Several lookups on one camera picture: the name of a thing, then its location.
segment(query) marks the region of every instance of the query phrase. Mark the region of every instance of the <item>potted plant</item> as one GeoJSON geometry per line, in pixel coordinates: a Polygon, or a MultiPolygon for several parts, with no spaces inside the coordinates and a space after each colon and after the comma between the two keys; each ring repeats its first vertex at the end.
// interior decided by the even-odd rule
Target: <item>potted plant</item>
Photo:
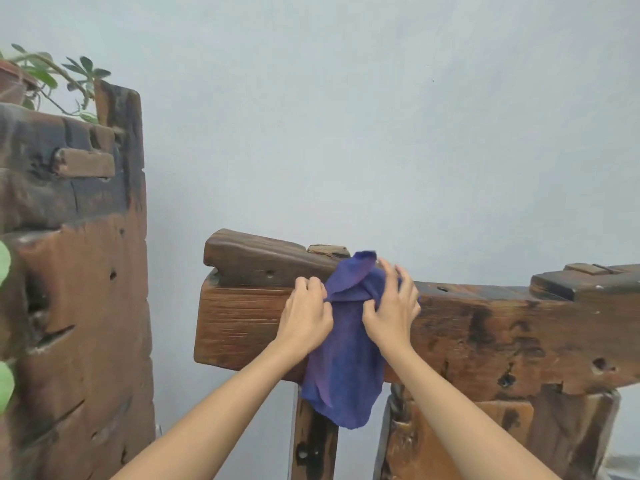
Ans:
{"type": "Polygon", "coordinates": [[[12,47],[16,55],[5,58],[0,52],[0,102],[22,104],[28,109],[38,110],[44,98],[66,116],[78,117],[89,123],[98,122],[95,114],[87,110],[95,99],[95,81],[108,77],[111,72],[94,67],[92,60],[84,55],[79,58],[79,63],[67,57],[68,64],[58,64],[47,52],[28,52],[15,43],[12,47]],[[80,94],[74,111],[67,111],[52,97],[59,87],[60,78],[68,91],[80,94]]]}

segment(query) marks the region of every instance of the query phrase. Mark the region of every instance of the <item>blue cloth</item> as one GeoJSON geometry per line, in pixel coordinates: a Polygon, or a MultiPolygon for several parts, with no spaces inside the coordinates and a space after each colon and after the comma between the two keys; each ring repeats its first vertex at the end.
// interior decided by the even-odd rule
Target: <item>blue cloth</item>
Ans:
{"type": "Polygon", "coordinates": [[[376,253],[361,251],[338,263],[324,284],[333,307],[333,329],[309,354],[302,397],[338,426],[355,429],[369,420],[382,391],[385,360],[362,323],[362,304],[385,288],[376,253]]]}

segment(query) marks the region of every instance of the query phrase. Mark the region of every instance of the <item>terracotta pot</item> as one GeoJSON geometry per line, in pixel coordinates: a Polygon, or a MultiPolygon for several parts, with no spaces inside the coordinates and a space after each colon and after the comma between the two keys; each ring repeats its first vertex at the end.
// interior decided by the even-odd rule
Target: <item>terracotta pot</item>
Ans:
{"type": "Polygon", "coordinates": [[[0,102],[22,104],[27,91],[38,87],[38,82],[12,63],[0,60],[0,102]]]}

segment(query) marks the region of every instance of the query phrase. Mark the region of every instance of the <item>hand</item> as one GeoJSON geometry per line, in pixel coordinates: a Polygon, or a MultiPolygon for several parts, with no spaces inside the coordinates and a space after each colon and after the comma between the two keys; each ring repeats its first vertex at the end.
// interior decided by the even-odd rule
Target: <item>hand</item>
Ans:
{"type": "Polygon", "coordinates": [[[316,278],[298,278],[280,317],[276,343],[302,360],[324,341],[333,328],[331,303],[324,302],[324,284],[316,278]]]}
{"type": "Polygon", "coordinates": [[[385,291],[376,311],[375,300],[364,303],[362,322],[367,335],[372,339],[380,352],[385,355],[396,347],[411,347],[411,323],[420,313],[418,288],[413,284],[411,276],[400,266],[392,267],[386,260],[380,259],[385,270],[385,291]],[[398,274],[402,284],[398,290],[398,274]]]}

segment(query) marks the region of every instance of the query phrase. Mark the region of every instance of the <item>left hand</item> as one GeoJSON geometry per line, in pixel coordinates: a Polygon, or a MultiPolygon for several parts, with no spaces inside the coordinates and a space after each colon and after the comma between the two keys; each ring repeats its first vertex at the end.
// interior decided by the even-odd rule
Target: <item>left hand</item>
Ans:
{"type": "Polygon", "coordinates": [[[287,300],[275,342],[302,360],[324,341],[333,328],[331,303],[325,303],[324,284],[316,278],[298,278],[287,300]]]}

